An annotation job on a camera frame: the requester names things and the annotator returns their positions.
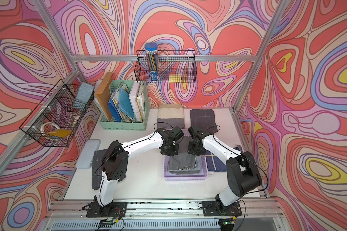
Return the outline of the purple plastic basket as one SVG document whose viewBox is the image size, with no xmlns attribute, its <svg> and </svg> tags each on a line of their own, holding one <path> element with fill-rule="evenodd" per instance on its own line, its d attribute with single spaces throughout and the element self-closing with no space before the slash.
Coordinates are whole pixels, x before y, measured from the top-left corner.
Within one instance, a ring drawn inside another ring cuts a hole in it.
<svg viewBox="0 0 347 231">
<path fill-rule="evenodd" d="M 208 169 L 205 156 L 188 153 L 189 142 L 193 141 L 188 130 L 183 131 L 178 155 L 164 156 L 163 177 L 166 181 L 205 180 Z"/>
</svg>

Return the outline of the navy striped pillowcase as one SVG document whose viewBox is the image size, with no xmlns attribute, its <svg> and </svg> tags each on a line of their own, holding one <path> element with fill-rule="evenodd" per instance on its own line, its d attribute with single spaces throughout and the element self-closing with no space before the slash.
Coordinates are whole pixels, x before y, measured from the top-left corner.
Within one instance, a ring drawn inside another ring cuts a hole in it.
<svg viewBox="0 0 347 231">
<path fill-rule="evenodd" d="M 206 151 L 205 160 L 207 164 L 207 170 L 211 172 L 226 172 L 227 167 L 216 155 Z"/>
</svg>

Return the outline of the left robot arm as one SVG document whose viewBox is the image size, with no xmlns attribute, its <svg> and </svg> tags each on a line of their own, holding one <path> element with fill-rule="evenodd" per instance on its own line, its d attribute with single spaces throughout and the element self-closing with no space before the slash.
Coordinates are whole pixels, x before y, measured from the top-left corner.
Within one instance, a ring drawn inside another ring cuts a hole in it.
<svg viewBox="0 0 347 231">
<path fill-rule="evenodd" d="M 101 183 L 96 195 L 96 201 L 101 207 L 113 202 L 113 195 L 120 178 L 127 172 L 128 162 L 140 154 L 152 149 L 159 149 L 164 156 L 176 156 L 179 150 L 179 140 L 184 137 L 179 127 L 171 130 L 157 128 L 152 134 L 143 138 L 120 143 L 113 141 L 102 158 L 100 169 Z"/>
</svg>

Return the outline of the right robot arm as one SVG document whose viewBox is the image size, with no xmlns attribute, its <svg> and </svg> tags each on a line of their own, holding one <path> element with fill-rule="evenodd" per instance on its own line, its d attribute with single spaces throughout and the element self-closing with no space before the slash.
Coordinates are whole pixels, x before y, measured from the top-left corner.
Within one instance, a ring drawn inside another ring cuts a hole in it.
<svg viewBox="0 0 347 231">
<path fill-rule="evenodd" d="M 207 151 L 219 158 L 227 168 L 227 188 L 215 197 L 217 210 L 225 210 L 240 200 L 246 193 L 262 185 L 260 168 L 250 152 L 241 152 L 220 141 L 213 132 L 202 131 L 199 126 L 191 126 L 192 141 L 188 153 L 205 155 Z"/>
</svg>

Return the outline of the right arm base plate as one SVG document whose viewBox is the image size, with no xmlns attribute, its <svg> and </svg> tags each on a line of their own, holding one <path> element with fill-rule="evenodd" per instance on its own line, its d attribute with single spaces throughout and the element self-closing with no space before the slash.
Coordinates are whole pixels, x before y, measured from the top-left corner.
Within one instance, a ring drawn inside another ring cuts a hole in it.
<svg viewBox="0 0 347 231">
<path fill-rule="evenodd" d="M 222 205 L 220 201 L 202 201 L 200 204 L 205 217 L 229 216 L 237 218 L 243 214 L 239 202 L 234 202 L 229 206 Z"/>
</svg>

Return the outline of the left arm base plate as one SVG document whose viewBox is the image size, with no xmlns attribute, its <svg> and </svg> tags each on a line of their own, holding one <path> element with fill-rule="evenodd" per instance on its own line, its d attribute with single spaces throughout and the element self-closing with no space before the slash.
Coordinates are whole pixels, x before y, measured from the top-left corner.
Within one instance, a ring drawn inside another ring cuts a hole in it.
<svg viewBox="0 0 347 231">
<path fill-rule="evenodd" d="M 104 207 L 99 205 L 97 201 L 91 202 L 82 207 L 86 211 L 88 218 L 109 218 L 109 217 L 125 217 L 127 211 L 126 202 L 112 202 Z"/>
</svg>

